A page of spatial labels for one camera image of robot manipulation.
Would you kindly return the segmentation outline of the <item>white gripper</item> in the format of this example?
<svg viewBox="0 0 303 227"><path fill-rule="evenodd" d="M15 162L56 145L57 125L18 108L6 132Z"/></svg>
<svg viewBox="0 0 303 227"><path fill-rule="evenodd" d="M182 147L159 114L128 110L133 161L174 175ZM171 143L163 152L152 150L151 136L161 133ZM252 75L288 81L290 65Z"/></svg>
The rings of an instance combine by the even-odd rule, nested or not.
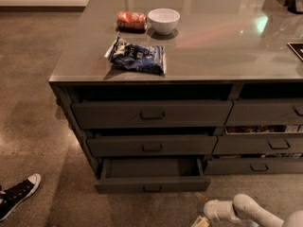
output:
<svg viewBox="0 0 303 227"><path fill-rule="evenodd" d="M240 206L236 201L208 201L204 206L205 217L197 217L191 227L211 227L210 221L212 223L228 221L234 225L242 225L242 219L238 215Z"/></svg>

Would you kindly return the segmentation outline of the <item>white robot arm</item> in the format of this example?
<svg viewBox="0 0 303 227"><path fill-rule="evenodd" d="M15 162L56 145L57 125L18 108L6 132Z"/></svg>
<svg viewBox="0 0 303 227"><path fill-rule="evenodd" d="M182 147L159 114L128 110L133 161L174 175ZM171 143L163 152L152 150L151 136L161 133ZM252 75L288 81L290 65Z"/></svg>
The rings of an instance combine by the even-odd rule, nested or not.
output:
<svg viewBox="0 0 303 227"><path fill-rule="evenodd" d="M237 194L232 201L208 201L204 216L195 219L191 227L213 227L225 221L235 227L303 227L303 211L295 211L283 220L262 208L245 194Z"/></svg>

